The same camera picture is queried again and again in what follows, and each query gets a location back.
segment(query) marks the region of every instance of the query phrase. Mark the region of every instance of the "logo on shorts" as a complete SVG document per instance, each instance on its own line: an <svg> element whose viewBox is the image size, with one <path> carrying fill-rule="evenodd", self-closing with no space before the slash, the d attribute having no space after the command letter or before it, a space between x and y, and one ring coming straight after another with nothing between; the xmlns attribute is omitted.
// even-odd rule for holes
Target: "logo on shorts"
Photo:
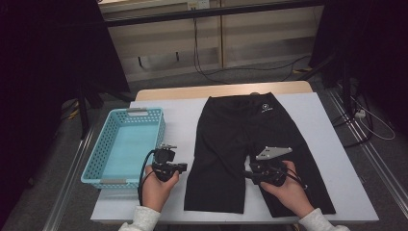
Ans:
<svg viewBox="0 0 408 231"><path fill-rule="evenodd" d="M269 110L273 110L273 108L269 107L269 104L262 105L262 113L269 111Z"/></svg>

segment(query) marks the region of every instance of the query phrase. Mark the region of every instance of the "white table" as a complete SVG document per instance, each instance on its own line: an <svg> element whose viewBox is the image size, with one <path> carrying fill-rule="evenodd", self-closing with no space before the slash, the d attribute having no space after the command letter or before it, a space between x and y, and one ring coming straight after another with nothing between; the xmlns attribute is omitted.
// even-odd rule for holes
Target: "white table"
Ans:
<svg viewBox="0 0 408 231"><path fill-rule="evenodd" d="M326 215L333 223L378 220L361 182L348 160L315 93L275 95L296 123L319 167L337 214ZM174 163L188 163L163 209L159 223L294 223L298 218L272 218L258 186L246 180L244 214L184 211L186 181L193 161L195 131L206 98L136 101L131 107L162 107L165 143L178 146ZM91 219L104 223L131 221L138 205L136 190L102 190Z"/></svg>

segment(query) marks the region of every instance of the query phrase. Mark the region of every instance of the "wall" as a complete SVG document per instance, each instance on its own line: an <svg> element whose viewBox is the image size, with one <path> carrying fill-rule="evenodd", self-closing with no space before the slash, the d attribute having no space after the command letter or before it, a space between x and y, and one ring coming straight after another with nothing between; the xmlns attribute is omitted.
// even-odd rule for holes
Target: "wall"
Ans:
<svg viewBox="0 0 408 231"><path fill-rule="evenodd" d="M105 0L99 6L105 18L118 18L185 11L187 2ZM214 0L210 5L214 8L267 2L271 1ZM321 12L322 7L311 7L198 18L200 66L206 70L310 54ZM195 72L192 19L114 27L109 31L128 82Z"/></svg>

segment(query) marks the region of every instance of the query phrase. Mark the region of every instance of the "black curtain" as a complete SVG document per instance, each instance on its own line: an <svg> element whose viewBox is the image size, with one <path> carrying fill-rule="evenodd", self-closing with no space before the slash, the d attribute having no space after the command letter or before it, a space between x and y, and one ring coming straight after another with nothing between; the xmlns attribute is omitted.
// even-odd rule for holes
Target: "black curtain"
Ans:
<svg viewBox="0 0 408 231"><path fill-rule="evenodd" d="M325 6L309 63L316 66L330 54L323 84L335 86L344 78L360 81L360 90L383 109L396 129L408 134L408 12L407 1L344 1Z"/></svg>
<svg viewBox="0 0 408 231"><path fill-rule="evenodd" d="M78 83L88 86L86 95L101 91L89 83L129 91L96 1L0 0L0 227L46 156Z"/></svg>

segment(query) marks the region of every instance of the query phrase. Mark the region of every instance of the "wire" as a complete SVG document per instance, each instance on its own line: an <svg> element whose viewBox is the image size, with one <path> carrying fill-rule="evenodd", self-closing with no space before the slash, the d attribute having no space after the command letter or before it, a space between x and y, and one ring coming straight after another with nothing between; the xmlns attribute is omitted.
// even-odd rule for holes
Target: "wire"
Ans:
<svg viewBox="0 0 408 231"><path fill-rule="evenodd" d="M345 121L343 121L343 122L341 122L341 123L333 124L333 127L339 127L339 126L341 126L341 125L347 124L347 123L350 122L352 119L354 119L354 117L356 116L357 112L358 112L357 109L354 109L354 113L353 113L351 116L349 116L348 119L346 119Z"/></svg>
<svg viewBox="0 0 408 231"><path fill-rule="evenodd" d="M341 115L334 117L330 120L330 122L333 124L333 127L337 127L334 125L335 122L339 121L341 118L343 118L347 113L342 113Z"/></svg>
<svg viewBox="0 0 408 231"><path fill-rule="evenodd" d="M351 97L352 100L354 100L363 110L365 110L369 115L374 116L376 119L378 119L382 124L384 124L388 129L390 129L390 131L393 133L391 138L385 138L385 137L381 137L380 135L378 135L377 133L375 133L373 131L372 128L369 128L364 122L363 119L360 118L360 122L362 123L362 125L364 127L367 128L367 130L369 130L371 133L373 133L376 137L385 140L385 141L391 141L395 138L395 132L394 130L386 123L384 122L381 118L379 118L377 115L373 114L372 112L370 112L368 109L364 108L358 101L356 101L354 98Z"/></svg>
<svg viewBox="0 0 408 231"><path fill-rule="evenodd" d="M307 190L308 186L305 185L305 184L301 181L300 177L299 177L299 176L296 174L296 172L294 172L293 170L287 168L287 170L289 170L291 173L293 173L294 176L290 175L290 174L289 174L288 172L286 172L286 171L281 170L280 168L275 168L275 167L269 167L269 168L272 169L272 170L274 170L274 171L277 171L277 172L279 172L279 173L282 173L282 174L286 175L287 177L293 179L295 182L299 183L299 185L303 188L303 190Z"/></svg>
<svg viewBox="0 0 408 231"><path fill-rule="evenodd" d="M226 84L229 85L229 83L226 83L224 81L219 81L219 80L214 80L211 79L207 76L207 74L204 73L204 71L201 69L201 64L200 64L200 58L198 55L198 39L197 39L197 35L198 35L198 30L197 30L197 19L194 18L193 19L194 22L194 66L195 66L195 70L201 74L202 76L204 76L207 80L210 80L212 82L216 82L216 83L221 83L221 84Z"/></svg>
<svg viewBox="0 0 408 231"><path fill-rule="evenodd" d="M369 103L368 103L368 100L367 100L366 96L365 96L364 94L362 94L362 95L363 95L363 99L364 99L364 102L365 102L367 108L369 108ZM360 103L358 103L357 100L355 100L355 102L356 102L360 107L363 107ZM370 129L373 130L372 117L371 117L370 114L369 114L369 116L367 117L367 122L369 123ZM372 133L369 133L368 135L366 135L366 137L365 137L364 139L362 139L362 140L360 140L360 141L357 141L357 142L355 142L355 143L353 143L353 144L344 145L344 148L349 148L349 147L353 147L353 146L360 145L360 144L362 144L362 143L364 143L364 142L366 142L366 141L369 141L369 140L371 139L371 137L372 137Z"/></svg>
<svg viewBox="0 0 408 231"><path fill-rule="evenodd" d="M316 9L316 7L313 7L313 17L314 17L314 19L315 19L315 25L316 25L316 27L319 28L319 26L318 26L318 20L316 19L315 9Z"/></svg>
<svg viewBox="0 0 408 231"><path fill-rule="evenodd" d="M139 176L139 185L138 185L138 195L139 195L140 206L143 205L142 196L143 196L143 184L144 184L144 181L146 180L147 176L149 176L153 172L153 171L149 172L146 175L146 177L144 178L144 180L143 180L144 169L146 168L146 164L147 164L147 161L148 161L150 155L155 153L155 151L156 150L151 150L151 151L149 151L149 153L147 153L146 158L144 158L143 165L141 166L141 171L140 171L140 176Z"/></svg>
<svg viewBox="0 0 408 231"><path fill-rule="evenodd" d="M289 77L292 76L294 64L296 64L297 62L299 62L299 61L301 61L301 60L303 60L303 59L306 59L306 58L310 58L310 57L311 57L310 55L303 56L303 57L301 57L301 58L299 58L299 59L297 59L297 60L295 60L295 61L293 61L293 62L291 62L291 63L289 63L289 64L285 64L285 65L277 66L277 67L271 67L271 68L233 67L233 68L224 68L224 69L216 70L216 71L213 71L213 72L205 73L205 72L201 69L201 64L200 64L200 59L199 59L199 54L198 54L198 39L197 39L197 37L198 37L198 29L197 29L197 19L194 18L194 19L193 19L193 22L194 22L194 67L195 67L195 70L196 70L199 74L203 75L206 79L208 79L208 80L210 80L210 81L213 81L213 82L218 82L218 83L227 84L227 85L230 84L230 83L226 83L226 82L224 82L224 81L214 80L214 79L211 79L211 78L208 77L209 75L214 75L214 74L220 73L220 72L222 72L222 71L228 71L228 70L261 70L261 71L264 71L264 70L281 69L281 68L285 68L285 67L290 66L290 67L291 67L291 72L288 74L288 76L286 76L284 79L282 79L282 80L280 81L280 82L283 82L283 81L287 80Z"/></svg>

